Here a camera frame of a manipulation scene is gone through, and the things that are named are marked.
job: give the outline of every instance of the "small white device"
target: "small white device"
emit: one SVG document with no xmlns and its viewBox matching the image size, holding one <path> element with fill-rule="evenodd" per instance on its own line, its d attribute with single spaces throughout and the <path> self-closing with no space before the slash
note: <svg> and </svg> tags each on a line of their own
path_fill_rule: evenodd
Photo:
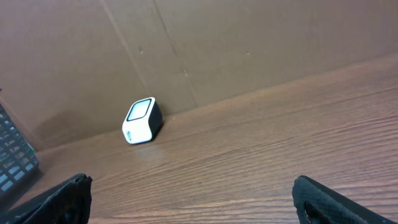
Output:
<svg viewBox="0 0 398 224">
<path fill-rule="evenodd" d="M 163 125 L 163 117 L 155 98 L 139 100 L 130 107 L 122 125 L 126 141 L 139 144 L 153 140 Z"/>
</svg>

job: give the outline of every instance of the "grid pattern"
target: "grid pattern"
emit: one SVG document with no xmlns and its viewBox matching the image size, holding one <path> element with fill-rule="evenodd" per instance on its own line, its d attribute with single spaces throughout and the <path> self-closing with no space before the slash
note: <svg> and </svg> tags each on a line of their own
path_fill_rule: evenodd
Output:
<svg viewBox="0 0 398 224">
<path fill-rule="evenodd" d="M 0 197 L 39 166 L 34 152 L 0 105 Z"/>
</svg>

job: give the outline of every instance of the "device screen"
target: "device screen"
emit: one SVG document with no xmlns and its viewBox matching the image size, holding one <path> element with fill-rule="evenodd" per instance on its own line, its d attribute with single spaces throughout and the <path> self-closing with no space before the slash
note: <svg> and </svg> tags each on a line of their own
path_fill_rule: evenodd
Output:
<svg viewBox="0 0 398 224">
<path fill-rule="evenodd" d="M 142 100 L 138 103 L 135 103 L 132 106 L 129 116 L 127 117 L 127 121 L 131 121 L 134 119 L 142 118 L 147 114 L 151 99 Z"/>
</svg>

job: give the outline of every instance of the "brown wall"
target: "brown wall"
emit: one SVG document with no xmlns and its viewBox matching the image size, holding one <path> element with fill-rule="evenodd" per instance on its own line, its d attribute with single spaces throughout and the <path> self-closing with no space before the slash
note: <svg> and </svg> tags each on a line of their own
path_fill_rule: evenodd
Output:
<svg viewBox="0 0 398 224">
<path fill-rule="evenodd" d="M 398 1 L 0 2 L 0 102 L 38 149 L 386 54 Z"/>
</svg>

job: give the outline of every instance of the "wooden tabletop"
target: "wooden tabletop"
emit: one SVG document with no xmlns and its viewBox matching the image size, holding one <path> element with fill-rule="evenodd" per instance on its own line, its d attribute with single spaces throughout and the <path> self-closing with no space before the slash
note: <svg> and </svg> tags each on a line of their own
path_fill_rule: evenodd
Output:
<svg viewBox="0 0 398 224">
<path fill-rule="evenodd" d="M 398 222 L 398 54 L 169 116 L 147 144 L 119 130 L 37 156 L 18 204 L 86 173 L 90 223 L 298 223 L 299 175 Z"/>
</svg>

